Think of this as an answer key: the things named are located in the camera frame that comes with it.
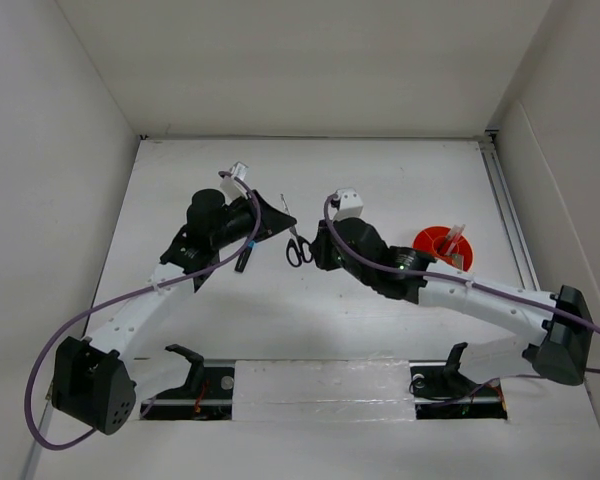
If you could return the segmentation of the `black handled scissors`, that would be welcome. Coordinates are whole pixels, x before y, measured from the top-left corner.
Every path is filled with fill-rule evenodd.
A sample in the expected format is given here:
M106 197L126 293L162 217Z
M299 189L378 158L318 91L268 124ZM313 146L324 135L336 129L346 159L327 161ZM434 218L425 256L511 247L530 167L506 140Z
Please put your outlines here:
M298 234L296 226L290 227L289 232L291 237L285 249L286 260L289 265L293 268L299 268L310 263L313 260L310 242Z

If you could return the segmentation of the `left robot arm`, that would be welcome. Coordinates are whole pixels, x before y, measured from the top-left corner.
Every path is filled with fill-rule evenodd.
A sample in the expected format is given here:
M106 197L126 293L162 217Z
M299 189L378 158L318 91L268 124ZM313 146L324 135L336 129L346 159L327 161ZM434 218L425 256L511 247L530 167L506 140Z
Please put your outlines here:
M105 325L83 339L69 337L55 354L52 404L63 413L105 434L117 432L135 404L166 391L199 394L204 384L203 357L178 344L167 346L174 364L145 377L132 365L159 325L196 293L234 242L260 242L296 225L291 215L259 194L231 203L222 192L195 193L186 222L161 255L147 293L129 300Z

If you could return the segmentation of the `black gel pen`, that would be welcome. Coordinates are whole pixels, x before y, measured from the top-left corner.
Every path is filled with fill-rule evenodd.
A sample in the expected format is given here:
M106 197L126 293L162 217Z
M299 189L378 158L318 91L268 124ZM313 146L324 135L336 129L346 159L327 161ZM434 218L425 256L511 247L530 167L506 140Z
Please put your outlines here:
M445 249L444 249L444 254L446 256L450 255L452 250L455 248L455 240L456 237L458 235L460 231L460 227L458 225L455 225L447 234L446 236L446 244L445 244Z

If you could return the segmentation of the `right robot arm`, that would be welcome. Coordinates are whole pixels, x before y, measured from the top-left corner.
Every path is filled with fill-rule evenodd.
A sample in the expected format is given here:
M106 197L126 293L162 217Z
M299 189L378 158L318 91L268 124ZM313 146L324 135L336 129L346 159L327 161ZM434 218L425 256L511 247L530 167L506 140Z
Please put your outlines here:
M445 364L424 377L424 398L459 399L481 384L530 373L567 386L584 381L592 320L573 287L554 294L481 282L426 252L387 245L359 218L320 221L310 250L319 269L343 269L383 297L509 331L493 342L455 344Z

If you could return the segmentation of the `pink pen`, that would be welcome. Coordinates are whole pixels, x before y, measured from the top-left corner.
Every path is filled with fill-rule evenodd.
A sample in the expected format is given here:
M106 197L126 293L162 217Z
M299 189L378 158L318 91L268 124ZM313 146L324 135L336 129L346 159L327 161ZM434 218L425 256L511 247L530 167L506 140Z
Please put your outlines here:
M466 225L462 224L461 226L459 226L456 231L455 231L455 235L454 237L451 239L451 242L449 244L449 248L447 250L448 254L452 254L455 247L458 245L459 241L461 240L462 234L464 233Z

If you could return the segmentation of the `blue capped highlighter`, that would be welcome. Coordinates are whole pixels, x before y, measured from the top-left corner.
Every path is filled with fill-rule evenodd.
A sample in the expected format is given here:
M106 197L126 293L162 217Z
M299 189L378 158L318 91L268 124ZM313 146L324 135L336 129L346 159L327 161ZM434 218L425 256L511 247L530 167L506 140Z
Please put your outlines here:
M248 244L248 246L240 253L234 266L234 271L236 273L242 274L245 271L255 245L256 242L251 241Z

